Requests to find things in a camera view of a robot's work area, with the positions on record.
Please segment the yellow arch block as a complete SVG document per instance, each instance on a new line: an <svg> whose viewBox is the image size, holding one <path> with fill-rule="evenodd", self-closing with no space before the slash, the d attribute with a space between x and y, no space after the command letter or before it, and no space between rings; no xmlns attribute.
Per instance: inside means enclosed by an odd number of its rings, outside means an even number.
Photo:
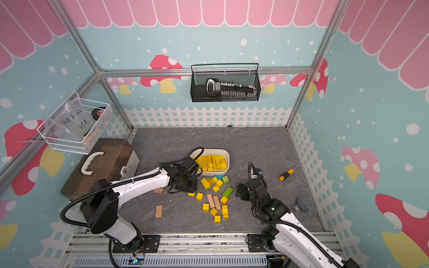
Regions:
<svg viewBox="0 0 429 268"><path fill-rule="evenodd" d="M222 217L223 219L229 219L229 208L228 205L222 206Z"/></svg>

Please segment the long yellow block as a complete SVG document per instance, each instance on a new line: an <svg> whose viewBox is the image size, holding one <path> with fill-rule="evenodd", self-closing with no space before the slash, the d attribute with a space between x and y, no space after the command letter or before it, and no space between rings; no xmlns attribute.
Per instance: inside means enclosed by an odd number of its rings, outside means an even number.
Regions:
<svg viewBox="0 0 429 268"><path fill-rule="evenodd" d="M201 164L201 168L204 172L207 171L207 157L206 156L201 156L200 157L200 164Z"/></svg>

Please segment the small yellow cube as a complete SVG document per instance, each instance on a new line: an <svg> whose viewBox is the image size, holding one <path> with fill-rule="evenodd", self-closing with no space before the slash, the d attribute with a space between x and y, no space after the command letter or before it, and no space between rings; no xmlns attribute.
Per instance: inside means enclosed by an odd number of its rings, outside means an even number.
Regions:
<svg viewBox="0 0 429 268"><path fill-rule="evenodd" d="M226 170L227 169L226 159L224 159L224 158L220 159L220 169L221 170Z"/></svg>

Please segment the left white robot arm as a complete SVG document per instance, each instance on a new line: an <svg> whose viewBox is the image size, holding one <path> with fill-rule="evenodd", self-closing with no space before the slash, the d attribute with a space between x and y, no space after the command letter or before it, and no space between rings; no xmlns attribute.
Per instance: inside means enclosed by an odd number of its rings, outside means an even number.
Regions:
<svg viewBox="0 0 429 268"><path fill-rule="evenodd" d="M193 152L196 151L199 152L196 156L188 153L179 160L159 163L154 170L129 179L97 181L89 193L62 209L60 219L66 224L88 228L93 234L105 235L109 239L109 259L116 268L118 264L112 251L114 245L133 255L146 245L137 226L118 215L118 210L126 202L157 188L168 187L169 194L195 193L197 178L202 174L196 161L204 153L204 148L196 147Z"/></svg>

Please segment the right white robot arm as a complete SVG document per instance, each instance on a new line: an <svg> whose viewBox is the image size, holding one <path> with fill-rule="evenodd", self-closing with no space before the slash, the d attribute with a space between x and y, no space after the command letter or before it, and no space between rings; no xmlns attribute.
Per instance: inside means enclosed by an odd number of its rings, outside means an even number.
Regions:
<svg viewBox="0 0 429 268"><path fill-rule="evenodd" d="M334 253L297 219L280 200L268 193L261 169L248 163L248 182L237 185L236 196L251 202L251 213L267 227L261 233L264 247L278 251L300 268L358 268L353 259Z"/></svg>

